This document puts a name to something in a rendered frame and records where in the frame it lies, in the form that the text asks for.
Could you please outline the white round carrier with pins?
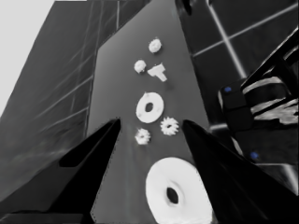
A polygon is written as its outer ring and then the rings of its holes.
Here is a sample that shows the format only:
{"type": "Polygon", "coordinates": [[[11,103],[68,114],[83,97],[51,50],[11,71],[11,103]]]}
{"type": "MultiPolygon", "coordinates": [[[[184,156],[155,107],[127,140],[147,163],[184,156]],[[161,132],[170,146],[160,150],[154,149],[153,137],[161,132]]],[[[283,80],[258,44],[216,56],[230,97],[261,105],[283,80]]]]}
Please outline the white round carrier with pins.
{"type": "Polygon", "coordinates": [[[145,92],[139,99],[135,114],[137,118],[144,123],[152,123],[156,121],[164,112],[164,100],[162,96],[156,92],[145,92]],[[148,104],[152,104],[151,111],[147,111],[148,104]]]}

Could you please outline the large thick white disc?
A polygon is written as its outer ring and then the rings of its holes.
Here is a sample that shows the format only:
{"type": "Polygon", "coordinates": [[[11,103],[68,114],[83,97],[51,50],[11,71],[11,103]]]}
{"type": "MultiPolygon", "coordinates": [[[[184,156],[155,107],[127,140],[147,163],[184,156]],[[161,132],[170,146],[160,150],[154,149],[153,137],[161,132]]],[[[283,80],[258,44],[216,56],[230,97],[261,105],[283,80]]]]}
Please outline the large thick white disc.
{"type": "Polygon", "coordinates": [[[168,157],[156,161],[146,178],[146,198],[158,224],[210,224],[213,209],[197,169],[168,157]]]}

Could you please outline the white toothed gear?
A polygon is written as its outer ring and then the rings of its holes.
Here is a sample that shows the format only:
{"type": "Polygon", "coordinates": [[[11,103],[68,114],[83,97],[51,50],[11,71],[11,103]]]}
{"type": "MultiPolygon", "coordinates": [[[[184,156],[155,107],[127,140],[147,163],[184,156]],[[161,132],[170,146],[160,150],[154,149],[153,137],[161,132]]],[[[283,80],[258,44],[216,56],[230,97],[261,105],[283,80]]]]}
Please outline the white toothed gear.
{"type": "Polygon", "coordinates": [[[135,134],[135,140],[139,145],[147,145],[150,141],[150,132],[146,129],[138,129],[135,134]]]}
{"type": "Polygon", "coordinates": [[[147,64],[143,60],[138,60],[135,62],[134,69],[135,71],[140,74],[145,71],[147,64]]]}
{"type": "Polygon", "coordinates": [[[178,122],[174,118],[164,118],[160,124],[161,131],[165,135],[175,135],[178,132],[178,122]]]}
{"type": "Polygon", "coordinates": [[[162,42],[159,38],[155,38],[149,43],[149,51],[151,53],[158,52],[161,49],[161,47],[162,47],[162,42]]]}

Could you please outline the small white T-shaped piece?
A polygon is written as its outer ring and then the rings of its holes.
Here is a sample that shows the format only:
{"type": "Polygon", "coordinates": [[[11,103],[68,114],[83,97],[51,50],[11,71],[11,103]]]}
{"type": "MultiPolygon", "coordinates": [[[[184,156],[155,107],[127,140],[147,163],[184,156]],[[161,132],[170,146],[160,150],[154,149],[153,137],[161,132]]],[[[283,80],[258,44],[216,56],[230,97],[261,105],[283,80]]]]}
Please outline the small white T-shaped piece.
{"type": "Polygon", "coordinates": [[[149,71],[148,74],[152,77],[157,77],[159,78],[162,82],[167,81],[167,77],[164,74],[165,68],[164,66],[160,63],[158,65],[153,66],[149,71]]]}

